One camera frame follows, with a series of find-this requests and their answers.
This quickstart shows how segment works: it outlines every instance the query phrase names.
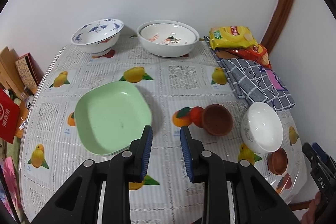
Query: light green square plate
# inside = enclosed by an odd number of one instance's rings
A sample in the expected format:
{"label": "light green square plate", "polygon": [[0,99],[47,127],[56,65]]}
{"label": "light green square plate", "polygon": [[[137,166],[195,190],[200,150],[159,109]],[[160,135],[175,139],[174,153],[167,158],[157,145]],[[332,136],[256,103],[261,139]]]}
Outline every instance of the light green square plate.
{"label": "light green square plate", "polygon": [[75,108],[78,136],[93,154],[106,156],[140,139],[152,113],[139,90],[126,81],[102,85],[84,94]]}

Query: red bag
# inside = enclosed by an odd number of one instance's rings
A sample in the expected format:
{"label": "red bag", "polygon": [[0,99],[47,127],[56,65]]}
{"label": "red bag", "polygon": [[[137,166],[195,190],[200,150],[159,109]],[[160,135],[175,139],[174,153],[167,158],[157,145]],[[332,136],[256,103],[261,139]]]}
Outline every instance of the red bag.
{"label": "red bag", "polygon": [[0,90],[0,138],[13,143],[20,108]]}
{"label": "red bag", "polygon": [[268,60],[267,49],[263,45],[260,44],[258,44],[258,46],[252,45],[250,47],[242,49],[227,48],[226,51],[234,55],[238,55],[240,58],[257,62],[258,64],[262,65],[265,68],[268,69],[272,68]]}

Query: dish towel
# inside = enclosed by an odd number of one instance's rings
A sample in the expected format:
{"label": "dish towel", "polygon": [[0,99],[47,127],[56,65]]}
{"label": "dish towel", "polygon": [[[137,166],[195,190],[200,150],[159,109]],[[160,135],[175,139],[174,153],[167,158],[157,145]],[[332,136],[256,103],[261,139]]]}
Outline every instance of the dish towel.
{"label": "dish towel", "polygon": [[204,37],[219,66],[224,69],[227,81],[237,98],[246,99],[249,105],[263,102],[275,111],[290,109],[295,102],[280,78],[271,69],[245,59],[219,58]]}

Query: screw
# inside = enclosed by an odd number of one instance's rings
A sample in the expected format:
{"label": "screw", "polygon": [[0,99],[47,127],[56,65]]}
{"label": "screw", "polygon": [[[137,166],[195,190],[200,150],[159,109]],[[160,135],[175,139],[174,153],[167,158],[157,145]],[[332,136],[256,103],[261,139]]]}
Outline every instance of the screw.
{"label": "screw", "polygon": [[248,160],[241,160],[240,165],[244,167],[250,166],[250,162]]}
{"label": "screw", "polygon": [[83,163],[83,165],[84,165],[85,167],[90,167],[90,166],[93,165],[93,160],[86,160],[86,161]]}
{"label": "screw", "polygon": [[212,155],[209,150],[204,150],[204,151],[202,151],[201,154],[202,154],[203,157],[210,157]]}
{"label": "screw", "polygon": [[132,152],[129,151],[129,150],[126,150],[126,151],[122,152],[121,155],[122,155],[124,158],[128,158],[128,157],[132,156]]}

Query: brown wooden trim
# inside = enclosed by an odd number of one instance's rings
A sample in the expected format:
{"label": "brown wooden trim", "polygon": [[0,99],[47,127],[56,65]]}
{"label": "brown wooden trim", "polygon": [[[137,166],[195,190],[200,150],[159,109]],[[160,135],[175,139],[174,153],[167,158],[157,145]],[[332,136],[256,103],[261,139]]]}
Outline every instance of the brown wooden trim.
{"label": "brown wooden trim", "polygon": [[277,8],[274,11],[273,17],[266,33],[261,41],[261,44],[265,46],[270,53],[275,46],[285,24],[289,13],[291,11],[294,0],[279,0]]}
{"label": "brown wooden trim", "polygon": [[308,200],[308,201],[303,201],[303,202],[299,202],[299,203],[289,204],[288,206],[292,211],[303,210],[303,209],[308,209],[309,204],[311,202],[312,202],[312,200]]}

